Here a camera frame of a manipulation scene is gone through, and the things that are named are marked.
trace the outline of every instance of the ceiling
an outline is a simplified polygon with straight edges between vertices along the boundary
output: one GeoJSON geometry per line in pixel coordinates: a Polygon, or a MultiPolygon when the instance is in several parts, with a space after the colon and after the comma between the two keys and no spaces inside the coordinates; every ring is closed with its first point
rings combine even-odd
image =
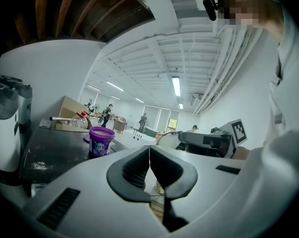
{"type": "MultiPolygon", "coordinates": [[[[242,34],[234,28],[223,30],[224,23],[211,21],[205,10],[198,9],[196,0],[163,0],[166,4],[160,4],[157,9],[156,3],[161,0],[145,1],[156,21],[162,25],[166,23],[164,15],[168,18],[167,13],[173,10],[176,31],[152,36],[144,33],[138,41],[102,54],[97,58],[87,84],[109,97],[134,102],[138,98],[146,105],[169,109],[179,109],[181,103],[185,111],[193,112],[196,106],[190,104],[191,96],[203,96],[215,70],[219,71],[215,78],[218,80],[228,61],[236,64],[250,35],[249,30],[244,30],[242,34]],[[175,96],[173,76],[180,77],[181,97],[175,96]],[[106,81],[125,91],[119,91],[106,81]]],[[[125,33],[127,36],[135,34],[138,34],[137,29],[125,33]]],[[[112,44],[119,44],[119,40],[113,40],[112,44]]],[[[227,70],[227,75],[230,75],[233,66],[227,70]]],[[[211,98],[207,98],[209,104],[221,90],[222,85],[212,93],[211,98]]]]}
{"type": "Polygon", "coordinates": [[[0,56],[45,40],[106,42],[87,84],[107,96],[168,109],[183,104],[199,114],[192,95],[200,94],[204,107],[212,103],[251,35],[211,21],[202,1],[0,0],[0,56]],[[180,77],[181,97],[175,96],[173,76],[180,77]]]}
{"type": "Polygon", "coordinates": [[[107,43],[151,19],[143,0],[0,0],[0,56],[53,39],[107,43]]]}

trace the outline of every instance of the fluorescent light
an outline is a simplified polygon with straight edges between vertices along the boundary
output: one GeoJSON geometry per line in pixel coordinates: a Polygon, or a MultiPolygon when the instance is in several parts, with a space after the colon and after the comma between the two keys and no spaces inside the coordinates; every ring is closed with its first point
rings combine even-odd
{"type": "Polygon", "coordinates": [[[181,96],[181,93],[180,93],[180,78],[179,77],[172,77],[172,79],[173,79],[173,84],[174,84],[174,89],[175,89],[176,96],[181,96]]]}
{"type": "Polygon", "coordinates": [[[110,85],[114,86],[115,88],[117,88],[117,89],[121,90],[122,92],[124,91],[123,89],[119,88],[118,86],[115,86],[115,85],[113,85],[112,83],[110,83],[110,82],[108,82],[108,81],[106,81],[106,82],[107,82],[108,84],[110,84],[110,85]]]}
{"type": "Polygon", "coordinates": [[[118,100],[120,100],[119,98],[116,98],[116,97],[114,97],[114,96],[111,96],[111,97],[113,97],[113,98],[115,98],[115,99],[118,99],[118,100]]]}
{"type": "Polygon", "coordinates": [[[93,86],[90,86],[90,85],[87,85],[88,87],[91,87],[91,88],[93,88],[93,89],[95,89],[95,90],[98,90],[98,91],[101,91],[101,90],[99,90],[99,89],[96,89],[95,87],[93,87],[93,86]]]}
{"type": "Polygon", "coordinates": [[[143,102],[143,101],[141,101],[140,99],[138,99],[138,98],[135,98],[136,100],[138,100],[138,101],[140,101],[141,103],[145,103],[145,102],[143,102]]]}

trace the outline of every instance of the black table surface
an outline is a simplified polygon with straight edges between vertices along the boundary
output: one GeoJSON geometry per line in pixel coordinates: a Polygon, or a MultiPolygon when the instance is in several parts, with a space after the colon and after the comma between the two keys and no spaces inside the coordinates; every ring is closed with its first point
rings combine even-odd
{"type": "MultiPolygon", "coordinates": [[[[86,132],[72,132],[38,127],[24,151],[19,177],[31,183],[49,183],[74,167],[89,160],[86,132]]],[[[110,153],[127,149],[116,142],[110,153]]]]}

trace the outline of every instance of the white pipe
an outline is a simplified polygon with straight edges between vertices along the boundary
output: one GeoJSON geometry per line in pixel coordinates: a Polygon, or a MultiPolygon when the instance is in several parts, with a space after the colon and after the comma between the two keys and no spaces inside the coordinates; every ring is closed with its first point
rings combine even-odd
{"type": "Polygon", "coordinates": [[[243,43],[245,33],[246,33],[246,30],[239,30],[238,31],[238,35],[237,35],[237,38],[235,40],[234,47],[233,47],[233,50],[232,50],[232,55],[230,56],[230,58],[227,61],[226,67],[225,67],[223,73],[221,74],[221,76],[218,80],[218,84],[222,83],[223,79],[228,74],[229,70],[231,69],[231,66],[232,66],[235,58],[237,57],[239,49],[240,49],[240,47],[243,43]]]}
{"type": "Polygon", "coordinates": [[[207,105],[208,101],[213,97],[213,95],[215,94],[216,90],[218,90],[219,87],[221,86],[221,83],[223,82],[224,78],[227,76],[227,74],[228,74],[229,70],[231,69],[231,66],[232,66],[235,58],[238,55],[240,46],[242,45],[243,40],[244,40],[245,33],[246,33],[245,30],[239,30],[238,36],[237,36],[237,38],[235,40],[235,43],[234,43],[234,47],[232,48],[232,55],[228,59],[227,64],[225,65],[225,69],[224,69],[223,73],[221,74],[221,76],[220,76],[220,78],[219,78],[219,80],[217,82],[217,85],[214,87],[214,89],[212,90],[212,93],[204,101],[204,103],[200,106],[200,108],[198,109],[197,112],[199,112],[200,110],[202,110],[207,105]]]}
{"type": "Polygon", "coordinates": [[[224,90],[227,88],[227,86],[229,85],[229,83],[232,81],[232,79],[235,77],[235,75],[237,74],[237,72],[239,71],[239,69],[241,68],[241,66],[244,64],[246,58],[249,56],[250,52],[252,51],[252,49],[254,48],[256,42],[258,41],[261,33],[262,33],[262,29],[257,29],[256,33],[254,34],[248,48],[247,51],[245,53],[245,55],[243,56],[243,58],[239,61],[236,69],[234,70],[234,72],[231,74],[229,80],[226,82],[226,84],[224,85],[224,87],[222,88],[222,90],[219,92],[218,96],[215,97],[215,99],[213,100],[213,102],[205,109],[202,111],[201,114],[203,114],[204,112],[206,112],[211,106],[214,105],[214,103],[218,100],[218,98],[221,96],[221,94],[224,92],[224,90]]]}
{"type": "Polygon", "coordinates": [[[220,51],[221,51],[222,45],[223,45],[223,39],[222,39],[222,41],[221,41],[221,44],[220,44],[220,48],[219,48],[219,50],[218,50],[218,53],[217,53],[217,55],[215,56],[214,62],[213,62],[213,64],[212,64],[212,67],[211,67],[211,69],[210,69],[210,71],[209,71],[209,73],[208,73],[208,78],[209,78],[209,76],[210,76],[210,73],[211,73],[212,70],[213,70],[213,67],[214,67],[214,65],[215,65],[215,62],[217,61],[217,58],[219,57],[219,53],[220,53],[220,51]]]}
{"type": "Polygon", "coordinates": [[[229,45],[230,45],[231,38],[232,38],[232,33],[233,33],[232,29],[227,29],[226,30],[226,34],[225,34],[224,40],[223,40],[223,48],[220,51],[217,66],[215,67],[213,75],[212,75],[211,80],[210,80],[211,84],[214,83],[215,79],[217,78],[217,76],[218,76],[218,74],[219,74],[219,72],[222,68],[223,61],[224,61],[225,56],[226,56],[226,54],[228,52],[228,49],[229,49],[229,45]]]}
{"type": "Polygon", "coordinates": [[[235,44],[235,35],[236,35],[236,33],[237,33],[237,31],[236,31],[236,29],[234,29],[234,34],[233,34],[233,39],[232,39],[232,44],[231,44],[231,46],[230,46],[230,51],[229,51],[229,53],[228,53],[228,55],[226,56],[226,58],[225,58],[225,62],[223,62],[223,64],[222,64],[222,67],[221,67],[221,69],[220,69],[220,72],[222,72],[222,70],[223,70],[223,68],[225,68],[226,67],[226,65],[227,65],[227,63],[228,63],[228,60],[229,60],[229,58],[231,57],[231,53],[232,53],[232,50],[233,50],[233,47],[234,47],[234,44],[235,44]]]}
{"type": "Polygon", "coordinates": [[[190,52],[191,52],[191,50],[193,49],[194,44],[195,44],[195,37],[193,37],[192,47],[191,47],[191,49],[189,50],[189,53],[188,53],[188,55],[189,55],[190,83],[191,83],[191,80],[192,80],[192,77],[191,77],[191,57],[190,57],[190,52]]]}
{"type": "MultiPolygon", "coordinates": [[[[241,51],[241,53],[239,54],[239,57],[238,57],[237,61],[239,61],[239,60],[241,59],[242,55],[244,54],[244,50],[245,50],[245,47],[247,46],[247,43],[248,43],[249,38],[250,38],[250,36],[251,36],[251,33],[252,33],[252,30],[250,30],[250,33],[249,33],[248,36],[246,37],[245,45],[242,47],[242,51],[241,51]]],[[[199,109],[199,111],[202,110],[202,108],[205,106],[205,104],[207,104],[208,101],[209,101],[209,99],[203,104],[203,106],[201,106],[201,108],[199,109]]]]}
{"type": "Polygon", "coordinates": [[[180,41],[181,55],[182,55],[182,67],[183,67],[183,73],[184,73],[184,88],[185,88],[184,89],[184,102],[187,103],[187,75],[186,75],[186,68],[185,68],[182,37],[180,37],[179,41],[180,41]]]}
{"type": "Polygon", "coordinates": [[[224,25],[224,26],[221,28],[221,30],[218,32],[217,37],[219,37],[220,33],[223,31],[223,29],[224,29],[225,26],[226,26],[226,25],[224,25]]]}
{"type": "Polygon", "coordinates": [[[222,46],[220,54],[219,54],[219,59],[218,59],[217,65],[216,65],[215,70],[213,72],[213,75],[211,77],[210,83],[209,83],[206,91],[204,92],[204,94],[202,96],[202,99],[199,101],[198,105],[196,106],[196,108],[193,112],[194,115],[197,113],[197,110],[199,109],[199,107],[201,106],[203,101],[205,100],[205,98],[206,98],[207,94],[209,93],[216,77],[218,76],[218,74],[220,72],[223,61],[224,61],[225,56],[226,56],[226,54],[228,52],[228,49],[229,49],[231,38],[232,38],[232,29],[227,29],[226,33],[225,33],[225,36],[224,36],[223,46],[222,46]]]}

